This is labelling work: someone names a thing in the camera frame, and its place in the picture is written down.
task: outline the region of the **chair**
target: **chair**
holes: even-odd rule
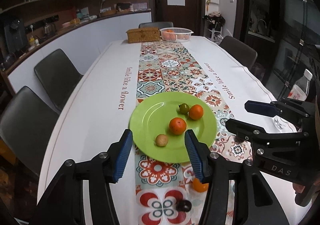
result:
[[[34,72],[59,111],[82,78],[62,49],[46,56],[35,66]]]
[[[147,22],[147,23],[140,23],[140,28],[146,28],[146,27],[158,27],[159,29],[163,28],[172,28],[173,22]]]
[[[37,175],[58,117],[30,88],[24,86],[0,118],[0,137],[15,156]]]
[[[219,46],[249,70],[258,56],[253,48],[231,36],[225,36]]]

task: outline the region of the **transparent bottle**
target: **transparent bottle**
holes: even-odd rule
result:
[[[288,98],[305,101],[309,94],[310,80],[312,73],[305,69],[303,76],[299,78],[293,85]],[[279,116],[273,118],[273,123],[280,131],[288,124],[288,122]]]
[[[309,94],[310,80],[312,73],[305,69],[303,76],[299,78],[293,85],[288,98],[305,101]]]

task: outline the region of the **patterned table runner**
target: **patterned table runner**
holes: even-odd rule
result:
[[[252,160],[250,145],[237,142],[225,128],[225,122],[234,116],[188,50],[181,43],[142,43],[137,104],[154,94],[170,91],[194,95],[212,109],[217,119],[217,136],[210,151],[231,161]],[[189,162],[162,163],[146,156],[136,147],[135,168],[139,225],[198,224],[207,192],[199,193],[192,188],[194,173]],[[233,185],[234,181],[230,181],[226,224],[232,224]],[[176,202],[181,199],[192,203],[190,212],[175,210]]]

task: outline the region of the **bottle cap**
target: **bottle cap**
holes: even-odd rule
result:
[[[304,75],[308,80],[311,80],[311,78],[312,78],[312,73],[311,73],[309,70],[307,70],[307,69],[304,70],[303,75]]]

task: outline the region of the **green plate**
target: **green plate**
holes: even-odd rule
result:
[[[181,114],[179,105],[182,103],[189,107],[201,105],[204,109],[203,117],[192,120],[188,115]],[[174,135],[169,130],[169,122],[175,117],[184,119],[187,130],[192,129],[200,142],[208,147],[212,145],[217,135],[217,122],[209,106],[199,98],[183,92],[164,92],[146,98],[133,111],[129,128],[136,146],[146,155],[161,162],[188,162],[184,133]],[[169,137],[165,147],[158,147],[154,143],[159,134]]]

